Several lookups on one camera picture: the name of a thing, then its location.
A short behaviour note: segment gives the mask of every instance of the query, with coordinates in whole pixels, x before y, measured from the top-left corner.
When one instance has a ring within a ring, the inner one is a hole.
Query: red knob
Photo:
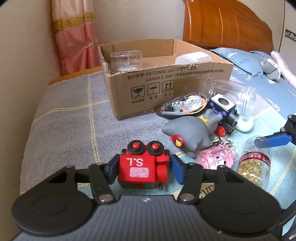
[[[227,134],[225,128],[223,126],[220,126],[220,125],[217,126],[217,129],[216,129],[215,133],[220,137],[224,137]]]
[[[131,145],[131,147],[134,149],[134,150],[138,150],[138,149],[140,149],[140,143],[138,143],[138,142],[134,142],[132,145]]]
[[[153,144],[151,145],[151,149],[152,149],[152,150],[159,150],[159,144],[158,144],[158,143],[153,143]]]

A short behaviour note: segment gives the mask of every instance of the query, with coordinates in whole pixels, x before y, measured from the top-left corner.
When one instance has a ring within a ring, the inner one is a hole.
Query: glass bottle
[[[266,190],[271,165],[271,145],[260,136],[249,138],[245,142],[237,173]]]

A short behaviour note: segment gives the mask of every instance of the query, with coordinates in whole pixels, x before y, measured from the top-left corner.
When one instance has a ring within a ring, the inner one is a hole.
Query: wooden headboard
[[[229,47],[270,54],[268,25],[237,0],[184,0],[183,41],[211,48]]]

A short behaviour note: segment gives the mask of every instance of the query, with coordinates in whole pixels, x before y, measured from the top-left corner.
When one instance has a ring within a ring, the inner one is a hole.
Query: gold beads
[[[257,159],[247,159],[241,162],[237,168],[237,173],[245,179],[261,187],[260,177],[262,175],[262,164]]]

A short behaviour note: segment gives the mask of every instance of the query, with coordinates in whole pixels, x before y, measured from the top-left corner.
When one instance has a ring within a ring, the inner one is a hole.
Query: pink label
[[[130,177],[149,177],[149,168],[147,167],[131,167]]]
[[[240,160],[239,163],[245,161],[245,160],[250,160],[250,159],[256,159],[256,160],[260,160],[264,163],[266,163],[268,165],[268,167],[270,168],[270,159],[267,155],[261,153],[261,152],[257,152],[257,151],[252,151],[252,152],[248,152],[246,154],[244,154]]]

